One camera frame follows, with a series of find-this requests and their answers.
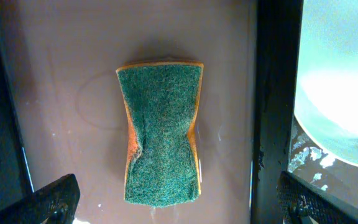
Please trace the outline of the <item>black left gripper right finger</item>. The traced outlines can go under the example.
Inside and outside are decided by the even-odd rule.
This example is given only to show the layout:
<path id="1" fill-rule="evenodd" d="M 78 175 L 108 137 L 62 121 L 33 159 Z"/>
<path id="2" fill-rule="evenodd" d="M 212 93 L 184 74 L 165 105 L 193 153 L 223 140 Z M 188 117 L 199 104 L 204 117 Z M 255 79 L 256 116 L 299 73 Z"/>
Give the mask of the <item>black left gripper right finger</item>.
<path id="1" fill-rule="evenodd" d="M 358 224 L 358 208 L 290 172 L 281 172 L 277 197 L 286 224 Z"/>

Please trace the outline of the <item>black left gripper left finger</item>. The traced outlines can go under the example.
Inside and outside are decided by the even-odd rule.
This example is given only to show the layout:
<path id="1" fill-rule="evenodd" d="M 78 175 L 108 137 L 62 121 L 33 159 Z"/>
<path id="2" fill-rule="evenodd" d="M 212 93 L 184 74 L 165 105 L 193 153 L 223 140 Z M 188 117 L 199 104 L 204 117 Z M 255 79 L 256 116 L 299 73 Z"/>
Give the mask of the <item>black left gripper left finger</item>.
<path id="1" fill-rule="evenodd" d="M 0 224 L 72 224 L 80 199 L 74 174 L 67 174 L 0 211 Z"/>

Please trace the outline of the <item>white plate with red stain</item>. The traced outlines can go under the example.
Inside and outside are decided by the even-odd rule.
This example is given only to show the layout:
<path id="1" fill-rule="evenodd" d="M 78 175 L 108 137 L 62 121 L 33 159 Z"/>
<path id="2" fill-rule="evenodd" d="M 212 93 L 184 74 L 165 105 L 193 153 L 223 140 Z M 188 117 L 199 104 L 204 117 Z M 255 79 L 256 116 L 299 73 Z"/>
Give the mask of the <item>white plate with red stain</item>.
<path id="1" fill-rule="evenodd" d="M 305 0 L 295 118 L 337 159 L 358 167 L 358 0 Z"/>

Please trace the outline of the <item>green and orange sponge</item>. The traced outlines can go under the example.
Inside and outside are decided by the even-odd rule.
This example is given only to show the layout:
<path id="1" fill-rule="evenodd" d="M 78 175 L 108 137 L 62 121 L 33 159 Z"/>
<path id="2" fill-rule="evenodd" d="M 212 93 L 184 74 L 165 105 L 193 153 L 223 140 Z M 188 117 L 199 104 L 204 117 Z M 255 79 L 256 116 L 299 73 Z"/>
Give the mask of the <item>green and orange sponge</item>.
<path id="1" fill-rule="evenodd" d="M 200 62 L 166 61 L 116 70 L 128 123 L 124 200 L 168 207 L 201 195 L 195 123 Z"/>

